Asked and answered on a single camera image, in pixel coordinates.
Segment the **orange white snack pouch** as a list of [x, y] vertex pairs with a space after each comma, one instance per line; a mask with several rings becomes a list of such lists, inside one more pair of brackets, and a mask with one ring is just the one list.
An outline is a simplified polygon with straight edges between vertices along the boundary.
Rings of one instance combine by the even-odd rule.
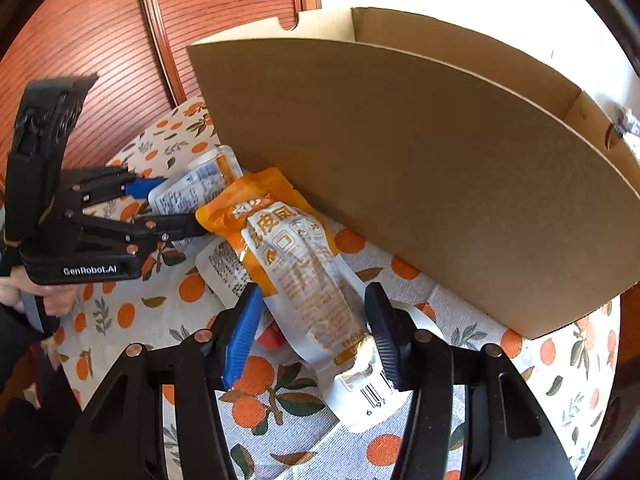
[[368, 336], [364, 284], [326, 222], [279, 169], [236, 180], [195, 217], [229, 243], [283, 336], [313, 370], [354, 366]]

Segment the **white red snack packet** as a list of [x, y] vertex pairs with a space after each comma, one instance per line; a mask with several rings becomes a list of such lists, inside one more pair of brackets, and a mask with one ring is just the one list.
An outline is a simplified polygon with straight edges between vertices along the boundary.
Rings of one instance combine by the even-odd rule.
[[276, 322], [272, 322], [256, 339], [267, 350], [277, 350], [285, 343], [285, 338]]

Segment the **white orange-edged snack pouch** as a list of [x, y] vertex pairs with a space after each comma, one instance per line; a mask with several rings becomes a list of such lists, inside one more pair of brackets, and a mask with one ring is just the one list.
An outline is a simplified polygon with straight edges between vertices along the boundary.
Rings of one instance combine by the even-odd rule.
[[219, 145], [189, 162], [149, 192], [154, 214], [190, 214], [224, 192], [243, 171], [228, 145]]

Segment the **white printed snack pouch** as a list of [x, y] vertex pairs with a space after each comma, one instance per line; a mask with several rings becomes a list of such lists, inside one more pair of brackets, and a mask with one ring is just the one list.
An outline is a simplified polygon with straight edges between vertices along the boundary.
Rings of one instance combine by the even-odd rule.
[[231, 245], [215, 237], [195, 257], [198, 273], [226, 308], [233, 308], [241, 297], [250, 276]]

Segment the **white barcode snack packet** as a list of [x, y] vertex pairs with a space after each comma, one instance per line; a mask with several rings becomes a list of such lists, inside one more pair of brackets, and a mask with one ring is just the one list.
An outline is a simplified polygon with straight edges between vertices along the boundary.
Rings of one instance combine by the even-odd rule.
[[386, 377], [373, 337], [365, 334], [343, 364], [316, 373], [326, 406], [350, 432], [361, 434], [395, 415], [411, 393], [400, 392]]

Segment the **orange print bed sheet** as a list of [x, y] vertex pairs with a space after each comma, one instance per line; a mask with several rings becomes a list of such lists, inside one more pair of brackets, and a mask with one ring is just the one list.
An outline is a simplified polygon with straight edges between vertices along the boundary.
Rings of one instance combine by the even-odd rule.
[[[157, 118], [113, 158], [145, 177], [166, 176], [215, 147], [218, 136], [201, 98]], [[494, 342], [506, 350], [536, 396], [574, 470], [594, 456], [616, 369], [620, 302], [574, 324], [527, 340], [362, 236], [331, 224], [346, 263], [363, 281], [431, 318], [446, 341], [465, 349]], [[135, 281], [88, 284], [55, 340], [70, 388], [86, 404], [127, 344], [172, 346], [213, 323], [221, 304], [195, 257], [199, 238], [160, 246]], [[284, 344], [255, 344], [235, 390], [219, 409], [236, 474], [242, 479], [386, 479], [393, 471], [407, 415], [353, 434], [326, 407], [314, 374]]]

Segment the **wooden louvered wardrobe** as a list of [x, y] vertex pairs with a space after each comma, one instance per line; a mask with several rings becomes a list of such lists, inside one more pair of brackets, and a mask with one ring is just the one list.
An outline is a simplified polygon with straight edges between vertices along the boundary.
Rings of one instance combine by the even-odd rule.
[[198, 93], [195, 40], [277, 18], [285, 27], [321, 0], [1, 0], [1, 146], [29, 81], [96, 75], [66, 166], [107, 162], [152, 121]]

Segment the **brown cardboard box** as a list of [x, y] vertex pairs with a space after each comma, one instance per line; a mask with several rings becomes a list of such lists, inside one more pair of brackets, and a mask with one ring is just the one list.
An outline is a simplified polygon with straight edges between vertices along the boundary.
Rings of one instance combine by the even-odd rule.
[[315, 10], [191, 44], [220, 140], [527, 338], [639, 279], [639, 164], [590, 95], [425, 15]]

